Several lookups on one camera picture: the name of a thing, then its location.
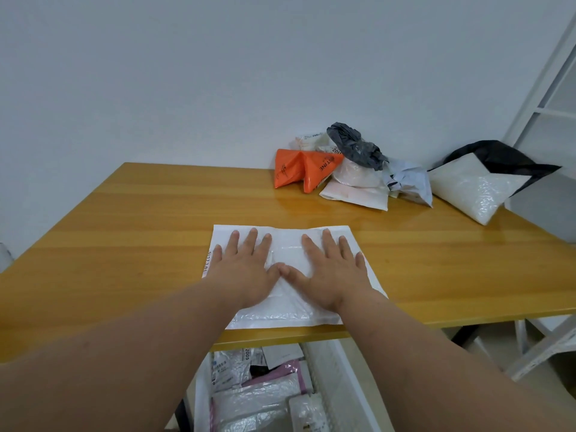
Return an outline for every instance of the open drawer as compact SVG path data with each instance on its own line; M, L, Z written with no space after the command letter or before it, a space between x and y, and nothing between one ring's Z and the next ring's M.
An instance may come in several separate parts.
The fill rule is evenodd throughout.
M339 340L302 343L314 391L322 394L332 432L380 431ZM210 355L196 374L194 430L210 431Z

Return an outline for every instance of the wooden table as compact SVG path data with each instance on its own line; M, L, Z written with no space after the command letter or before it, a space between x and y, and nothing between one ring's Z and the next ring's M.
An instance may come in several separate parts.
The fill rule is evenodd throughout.
M270 170L125 163L0 275L0 361L200 279L213 224L349 225L388 296L433 327L576 310L576 250L505 209L488 226L440 199L382 212L273 189ZM347 336L226 331L215 350Z

